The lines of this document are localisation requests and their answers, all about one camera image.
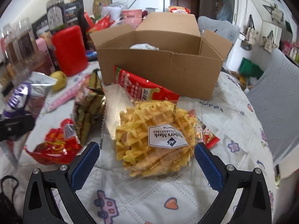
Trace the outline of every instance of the open cardboard box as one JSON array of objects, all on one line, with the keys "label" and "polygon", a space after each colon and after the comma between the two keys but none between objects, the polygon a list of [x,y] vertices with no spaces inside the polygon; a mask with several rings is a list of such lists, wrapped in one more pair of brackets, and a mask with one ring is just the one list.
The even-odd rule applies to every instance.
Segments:
[{"label": "open cardboard box", "polygon": [[[201,37],[194,15],[173,13],[150,13],[136,30],[125,24],[91,38],[105,85],[114,83],[113,66],[119,66],[181,96],[206,100],[233,45],[208,30]],[[160,50],[130,49],[142,43]]]}]

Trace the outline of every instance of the woven placemat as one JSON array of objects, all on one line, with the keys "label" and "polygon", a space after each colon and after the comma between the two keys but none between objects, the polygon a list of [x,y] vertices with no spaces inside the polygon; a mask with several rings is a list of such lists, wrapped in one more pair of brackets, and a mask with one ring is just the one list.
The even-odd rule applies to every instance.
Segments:
[{"label": "woven placemat", "polygon": [[101,11],[103,6],[108,6],[111,4],[111,0],[94,0],[92,5],[92,12],[95,19],[99,19],[101,16]]}]

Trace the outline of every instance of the cardboard box flap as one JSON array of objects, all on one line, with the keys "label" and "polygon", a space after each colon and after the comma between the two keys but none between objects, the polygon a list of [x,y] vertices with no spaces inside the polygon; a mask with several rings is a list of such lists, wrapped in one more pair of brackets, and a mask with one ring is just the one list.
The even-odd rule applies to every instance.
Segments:
[{"label": "cardboard box flap", "polygon": [[231,48],[233,47],[232,42],[210,30],[205,30],[202,38],[207,41],[215,51],[217,51],[223,60],[226,60]]},{"label": "cardboard box flap", "polygon": [[95,46],[98,48],[110,40],[131,33],[133,31],[134,28],[131,25],[124,24],[91,33],[90,37],[92,38],[92,41],[95,44]]},{"label": "cardboard box flap", "polygon": [[150,13],[136,31],[167,31],[200,37],[196,18],[193,14]]}]

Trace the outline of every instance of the yellow fruit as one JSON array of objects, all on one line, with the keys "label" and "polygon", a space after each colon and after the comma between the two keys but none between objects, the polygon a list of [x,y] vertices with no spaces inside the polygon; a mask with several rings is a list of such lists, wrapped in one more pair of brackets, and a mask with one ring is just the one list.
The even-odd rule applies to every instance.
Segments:
[{"label": "yellow fruit", "polygon": [[59,91],[65,88],[68,78],[62,71],[53,72],[50,77],[57,79],[57,83],[52,87],[52,91]]}]

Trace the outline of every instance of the green container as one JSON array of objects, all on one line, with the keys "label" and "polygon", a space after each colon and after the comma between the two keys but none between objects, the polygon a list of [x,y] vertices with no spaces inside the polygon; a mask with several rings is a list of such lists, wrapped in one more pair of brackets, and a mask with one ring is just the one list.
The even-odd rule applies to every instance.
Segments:
[{"label": "green container", "polygon": [[257,64],[254,64],[250,60],[243,58],[239,68],[239,73],[246,78],[256,77],[259,79],[264,72]]}]

